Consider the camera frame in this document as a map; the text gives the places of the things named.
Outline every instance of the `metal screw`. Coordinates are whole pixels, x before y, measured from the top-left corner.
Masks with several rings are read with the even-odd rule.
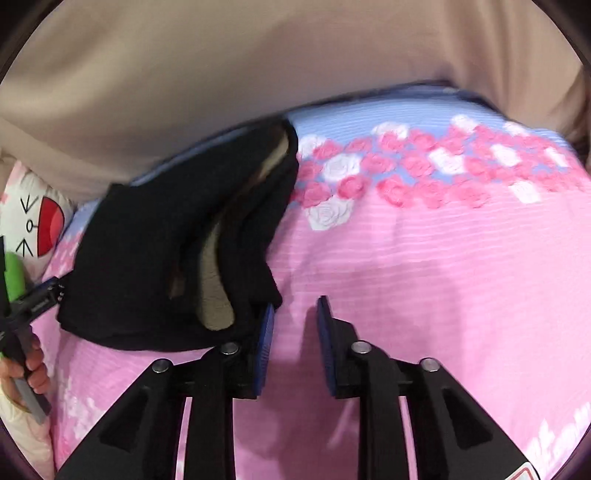
[[[441,365],[434,358],[423,358],[421,360],[421,367],[423,367],[423,370],[426,370],[427,372],[436,372],[439,370]]]
[[[157,374],[163,374],[168,370],[170,367],[170,360],[166,360],[165,358],[161,358],[160,360],[156,360],[152,364],[152,371]]]
[[[240,346],[236,342],[224,343],[220,348],[224,355],[234,355],[238,350],[240,350]]]
[[[371,345],[368,342],[355,342],[351,345],[351,350],[355,353],[370,353]]]

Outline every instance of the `white rose print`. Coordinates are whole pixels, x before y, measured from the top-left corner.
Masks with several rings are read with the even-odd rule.
[[[529,137],[530,134],[526,128],[515,122],[505,122],[503,129],[513,137]]]
[[[341,181],[360,170],[361,157],[350,153],[341,153],[324,164],[322,175],[326,181]]]
[[[105,414],[106,410],[97,408],[92,398],[81,399],[73,395],[72,379],[64,379],[63,373],[59,369],[58,379],[60,408],[64,416],[74,424],[72,427],[74,438],[81,441]]]
[[[305,210],[312,230],[325,231],[342,225],[351,217],[353,200],[343,200],[332,196],[325,202]]]
[[[429,154],[429,160],[445,175],[458,175],[466,172],[464,168],[464,156],[451,155],[445,148],[433,150]]]
[[[509,186],[509,189],[521,203],[538,203],[542,201],[538,190],[530,181],[516,181]]]
[[[491,147],[492,154],[501,165],[505,167],[515,167],[521,159],[515,150],[501,144],[495,144]]]
[[[591,404],[586,403],[574,413],[574,422],[566,425],[556,436],[546,420],[542,421],[538,436],[525,449],[525,456],[548,480],[571,455],[591,423]]]
[[[324,142],[326,142],[325,137],[319,135],[304,135],[298,142],[298,153],[303,159],[306,159]]]
[[[452,125],[458,127],[460,130],[464,130],[468,134],[472,134],[479,123],[467,115],[455,115],[452,118]]]
[[[379,137],[387,133],[393,133],[396,134],[399,140],[406,140],[408,138],[408,125],[384,122],[383,124],[374,127],[371,133]]]
[[[568,167],[569,162],[566,161],[566,157],[562,153],[558,153],[553,147],[548,147],[544,150],[544,154],[554,163],[556,163],[559,167]]]

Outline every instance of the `pink rose print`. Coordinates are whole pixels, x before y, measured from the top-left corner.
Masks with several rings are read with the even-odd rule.
[[[468,157],[464,163],[466,170],[475,176],[478,180],[485,183],[491,180],[491,172],[488,165],[480,158]]]
[[[433,173],[432,163],[420,155],[409,154],[402,159],[402,166],[411,177],[419,178]]]
[[[300,169],[297,173],[298,181],[314,180],[316,176],[322,171],[322,166],[312,161],[304,161],[300,164]]]
[[[301,194],[303,208],[315,207],[331,197],[330,188],[326,183],[311,181]]]
[[[493,168],[491,170],[491,176],[507,185],[513,185],[518,180],[515,172],[507,167]]]
[[[536,175],[537,182],[549,192],[561,192],[564,190],[562,179],[558,172],[549,173],[541,171]]]
[[[523,180],[529,180],[532,176],[532,167],[530,163],[519,163],[515,167],[513,167],[513,172],[515,175]]]
[[[377,153],[368,153],[361,160],[361,168],[373,175],[391,171],[395,166],[394,160]]]
[[[494,160],[495,155],[491,150],[491,146],[479,139],[474,140],[471,144],[474,155],[482,160]]]
[[[376,188],[378,194],[395,207],[410,207],[413,205],[412,191],[398,175],[382,180],[377,184]]]
[[[461,138],[443,137],[439,140],[439,146],[445,148],[451,155],[464,153],[464,143]]]
[[[513,135],[503,132],[497,133],[495,143],[501,144],[505,147],[515,147],[517,145],[516,139]]]
[[[491,194],[478,181],[468,180],[452,187],[453,196],[472,208],[480,208],[490,199]]]
[[[423,179],[414,185],[416,195],[422,198],[427,208],[435,209],[447,203],[449,187],[440,180]]]
[[[387,132],[378,140],[379,147],[385,152],[401,152],[404,149],[404,141],[398,138],[398,135]]]
[[[456,125],[451,125],[447,129],[447,136],[450,138],[458,138],[462,141],[468,140],[472,136],[470,132],[466,130],[462,130],[461,128],[457,127]]]
[[[408,134],[409,142],[415,146],[417,150],[422,152],[430,152],[437,146],[437,140],[431,134],[421,132],[413,129]]]
[[[356,138],[345,147],[345,151],[348,153],[368,152],[371,150],[372,145],[371,138]]]
[[[343,147],[341,147],[337,142],[326,140],[321,146],[314,149],[312,156],[316,160],[328,160],[329,158],[338,155],[342,151]]]
[[[339,182],[336,193],[345,200],[358,200],[365,194],[368,183],[363,175],[351,175]]]
[[[476,139],[481,142],[495,143],[497,138],[497,132],[490,129],[486,125],[478,125],[474,129]]]
[[[535,150],[545,149],[546,142],[536,135],[517,135],[513,137],[516,146],[521,148],[531,148]]]

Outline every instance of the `black plastic bracket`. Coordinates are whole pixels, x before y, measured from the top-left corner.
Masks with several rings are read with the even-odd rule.
[[[183,411],[191,398],[184,478],[235,480],[234,398],[256,399],[264,384],[274,311],[260,335],[226,343],[200,360],[156,360],[107,411],[56,480],[173,480]]]
[[[420,480],[506,480],[527,465],[523,453],[440,362],[391,359],[359,340],[318,300],[327,384],[336,398],[361,399],[359,480],[408,480],[400,397],[406,397]]]

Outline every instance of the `pink bedsheet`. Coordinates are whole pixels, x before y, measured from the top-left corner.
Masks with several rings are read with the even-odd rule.
[[[591,422],[591,181],[579,177],[581,188],[536,189],[535,202],[489,183],[479,208],[394,206],[374,186],[323,212],[291,205],[269,253],[284,304],[267,387],[235,403],[238,477],[356,478],[356,403],[329,397],[314,325],[325,294],[336,317],[391,356],[441,360],[551,478]],[[60,243],[47,275],[71,268],[78,241]],[[55,312],[35,331],[56,379],[59,466],[162,354],[80,340],[58,329]]]

